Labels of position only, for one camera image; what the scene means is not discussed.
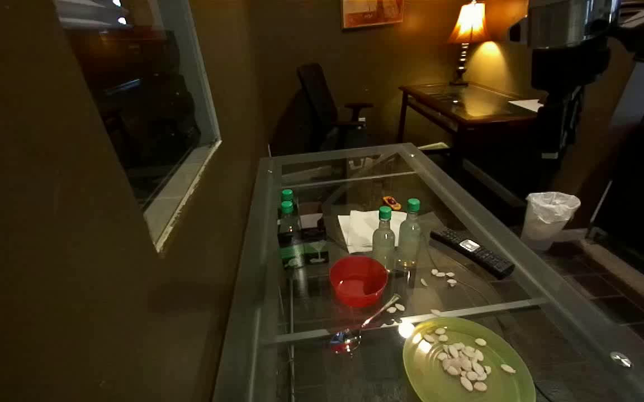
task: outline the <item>picture frame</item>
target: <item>picture frame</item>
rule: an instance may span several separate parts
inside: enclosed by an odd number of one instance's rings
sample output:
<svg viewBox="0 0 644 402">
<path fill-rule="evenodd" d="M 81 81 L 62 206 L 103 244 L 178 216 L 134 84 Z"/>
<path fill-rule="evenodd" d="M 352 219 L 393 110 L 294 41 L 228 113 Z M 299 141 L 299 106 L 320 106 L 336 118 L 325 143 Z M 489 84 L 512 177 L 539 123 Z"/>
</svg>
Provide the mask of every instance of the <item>picture frame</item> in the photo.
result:
<svg viewBox="0 0 644 402">
<path fill-rule="evenodd" d="M 404 19 L 404 0 L 341 0 L 341 29 L 398 26 Z"/>
</svg>

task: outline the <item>wooden desk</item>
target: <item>wooden desk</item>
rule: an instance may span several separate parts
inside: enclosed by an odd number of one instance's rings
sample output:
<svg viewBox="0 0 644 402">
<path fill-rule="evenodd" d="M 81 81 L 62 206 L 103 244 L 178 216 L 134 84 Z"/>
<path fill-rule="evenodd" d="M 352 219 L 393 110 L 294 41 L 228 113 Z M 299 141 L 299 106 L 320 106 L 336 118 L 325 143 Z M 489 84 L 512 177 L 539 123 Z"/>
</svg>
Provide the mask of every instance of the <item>wooden desk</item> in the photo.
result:
<svg viewBox="0 0 644 402">
<path fill-rule="evenodd" d="M 416 110 L 456 141 L 484 129 L 528 129 L 537 115 L 510 106 L 508 97 L 481 87 L 402 85 L 402 110 L 396 141 L 404 141 L 407 110 Z"/>
<path fill-rule="evenodd" d="M 402 85 L 402 110 L 396 141 L 404 141 L 407 110 L 416 110 L 452 134 L 445 170 L 462 170 L 491 190 L 504 206 L 522 209 L 522 194 L 537 183 L 531 126 L 533 113 L 520 110 L 481 87 Z"/>
</svg>

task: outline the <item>table lamp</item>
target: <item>table lamp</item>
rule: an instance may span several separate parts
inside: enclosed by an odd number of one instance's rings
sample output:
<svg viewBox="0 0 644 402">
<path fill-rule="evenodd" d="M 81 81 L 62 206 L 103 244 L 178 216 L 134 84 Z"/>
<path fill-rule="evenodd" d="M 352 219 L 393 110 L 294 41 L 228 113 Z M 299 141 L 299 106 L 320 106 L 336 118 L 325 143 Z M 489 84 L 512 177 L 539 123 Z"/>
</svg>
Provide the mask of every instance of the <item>table lamp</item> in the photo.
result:
<svg viewBox="0 0 644 402">
<path fill-rule="evenodd" d="M 484 4 L 472 0 L 469 4 L 460 8 L 456 28 L 448 37 L 448 43 L 460 45 L 456 79 L 452 81 L 452 85 L 459 85 L 459 87 L 467 85 L 462 81 L 462 75 L 464 75 L 467 57 L 469 57 L 469 45 L 483 43 L 484 39 L 486 39 L 486 34 L 484 34 Z"/>
</svg>

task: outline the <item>red cup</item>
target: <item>red cup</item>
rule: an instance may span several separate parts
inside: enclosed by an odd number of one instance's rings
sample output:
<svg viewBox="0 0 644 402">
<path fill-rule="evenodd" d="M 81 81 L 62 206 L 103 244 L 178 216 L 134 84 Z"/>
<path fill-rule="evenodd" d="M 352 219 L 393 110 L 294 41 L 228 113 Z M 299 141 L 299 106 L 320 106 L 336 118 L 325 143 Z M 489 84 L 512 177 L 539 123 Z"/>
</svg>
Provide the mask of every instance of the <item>red cup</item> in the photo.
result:
<svg viewBox="0 0 644 402">
<path fill-rule="evenodd" d="M 387 269 L 366 256 L 346 256 L 329 271 L 336 297 L 349 308 L 368 308 L 380 301 L 389 277 Z"/>
</svg>

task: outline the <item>black chair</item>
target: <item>black chair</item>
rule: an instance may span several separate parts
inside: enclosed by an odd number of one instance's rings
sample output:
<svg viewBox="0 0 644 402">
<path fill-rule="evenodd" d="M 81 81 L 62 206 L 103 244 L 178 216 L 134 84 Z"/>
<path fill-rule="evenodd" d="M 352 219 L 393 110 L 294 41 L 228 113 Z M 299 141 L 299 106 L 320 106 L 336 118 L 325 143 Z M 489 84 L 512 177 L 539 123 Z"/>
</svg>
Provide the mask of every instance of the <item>black chair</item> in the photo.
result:
<svg viewBox="0 0 644 402">
<path fill-rule="evenodd" d="M 368 145 L 365 108 L 371 103 L 346 103 L 350 110 L 349 122 L 339 122 L 337 106 L 325 87 L 324 72 L 317 62 L 298 67 L 298 79 L 311 113 L 311 143 L 309 152 L 317 151 L 341 151 Z"/>
</svg>

